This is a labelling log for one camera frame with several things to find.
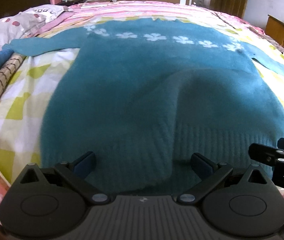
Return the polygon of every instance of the white pillow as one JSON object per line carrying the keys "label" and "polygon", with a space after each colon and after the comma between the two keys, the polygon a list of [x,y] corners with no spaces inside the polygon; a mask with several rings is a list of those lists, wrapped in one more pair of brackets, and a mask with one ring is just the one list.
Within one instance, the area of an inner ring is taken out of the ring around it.
{"label": "white pillow", "polygon": [[0,50],[4,44],[19,39],[25,33],[34,33],[45,25],[45,16],[20,12],[15,16],[0,19]]}
{"label": "white pillow", "polygon": [[45,4],[45,5],[40,5],[38,7],[27,9],[24,12],[26,13],[36,12],[39,15],[43,15],[46,17],[45,22],[49,23],[55,20],[62,12],[65,12],[65,11],[70,11],[67,6]]}

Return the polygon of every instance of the bed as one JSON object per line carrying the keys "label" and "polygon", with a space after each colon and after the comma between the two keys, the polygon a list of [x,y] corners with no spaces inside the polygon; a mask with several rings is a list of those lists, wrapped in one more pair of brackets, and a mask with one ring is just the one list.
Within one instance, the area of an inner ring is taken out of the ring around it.
{"label": "bed", "polygon": [[[284,50],[266,39],[263,30],[223,13],[195,6],[148,1],[84,3],[70,6],[70,11],[72,13],[69,17],[55,27],[28,33],[23,38],[51,38],[65,30],[81,27],[95,32],[101,30],[99,25],[111,21],[178,20],[185,24],[211,28],[223,34],[230,39],[230,43],[225,46],[228,51],[235,51],[240,42],[245,42],[284,65]],[[123,39],[134,38],[133,33],[122,35],[125,36]],[[146,38],[164,39],[161,37],[151,33]],[[176,41],[188,43],[183,37],[178,37]],[[207,40],[199,42],[199,45],[205,48],[216,47]],[[66,48],[34,57],[14,53],[0,69],[0,201],[26,164],[41,164],[40,133],[43,116],[55,89],[79,51],[79,48]],[[264,67],[258,61],[253,63],[284,109],[284,76]]]}

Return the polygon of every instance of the screw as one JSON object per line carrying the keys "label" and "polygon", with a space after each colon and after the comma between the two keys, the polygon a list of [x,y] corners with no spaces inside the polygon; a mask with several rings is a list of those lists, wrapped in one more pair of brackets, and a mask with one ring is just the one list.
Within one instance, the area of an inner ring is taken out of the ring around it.
{"label": "screw", "polygon": [[183,202],[193,202],[195,200],[195,197],[192,194],[182,194],[180,196],[180,200]]}
{"label": "screw", "polygon": [[92,200],[95,202],[104,202],[107,201],[108,196],[103,193],[94,194],[92,196]]}

